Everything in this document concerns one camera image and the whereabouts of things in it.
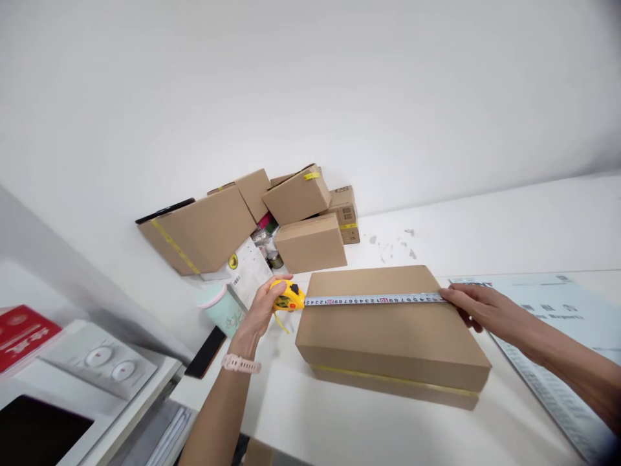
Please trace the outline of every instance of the paper document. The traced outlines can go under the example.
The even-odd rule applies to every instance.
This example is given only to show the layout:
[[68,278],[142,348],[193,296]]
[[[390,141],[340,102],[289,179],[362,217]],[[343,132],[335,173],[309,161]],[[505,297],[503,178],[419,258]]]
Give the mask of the paper document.
[[[452,278],[507,295],[539,319],[621,365],[621,308],[562,274],[493,275]],[[517,348],[494,337],[573,445],[589,462],[606,452],[615,435],[557,376],[531,362]]]

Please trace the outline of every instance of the forearm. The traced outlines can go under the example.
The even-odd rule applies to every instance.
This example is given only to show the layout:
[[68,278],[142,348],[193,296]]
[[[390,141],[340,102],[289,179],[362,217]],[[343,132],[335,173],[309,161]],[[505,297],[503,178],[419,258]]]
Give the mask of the forearm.
[[[254,360],[258,337],[235,335],[229,353]],[[244,416],[250,374],[220,369],[196,418],[179,466],[230,466]]]
[[621,367],[543,325],[546,327],[542,327],[539,336],[520,349],[569,385],[621,437]]

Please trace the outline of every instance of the red box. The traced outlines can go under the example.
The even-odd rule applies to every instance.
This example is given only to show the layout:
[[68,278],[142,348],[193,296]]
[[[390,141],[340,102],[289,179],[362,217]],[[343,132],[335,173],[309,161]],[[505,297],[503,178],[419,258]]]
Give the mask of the red box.
[[0,309],[0,372],[32,353],[61,330],[27,305]]

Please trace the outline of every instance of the black screen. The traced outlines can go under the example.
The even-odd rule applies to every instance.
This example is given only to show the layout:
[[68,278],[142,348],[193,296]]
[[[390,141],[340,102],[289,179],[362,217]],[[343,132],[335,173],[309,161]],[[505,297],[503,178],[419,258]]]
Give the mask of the black screen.
[[0,462],[55,466],[93,421],[21,395],[0,410]]

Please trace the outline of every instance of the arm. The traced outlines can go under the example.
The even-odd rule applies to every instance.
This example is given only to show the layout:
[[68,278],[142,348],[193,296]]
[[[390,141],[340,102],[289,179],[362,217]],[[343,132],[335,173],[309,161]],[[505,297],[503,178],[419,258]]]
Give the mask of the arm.
[[483,328],[569,385],[621,437],[621,367],[542,322],[494,289],[454,283],[440,290],[468,327]]
[[[250,310],[231,340],[229,354],[254,360],[259,339],[270,322],[274,300],[286,288],[281,283],[270,290],[270,285],[274,280],[291,278],[293,275],[275,276],[259,288]],[[250,377],[247,373],[220,369],[194,422],[179,466],[230,466],[244,417]]]

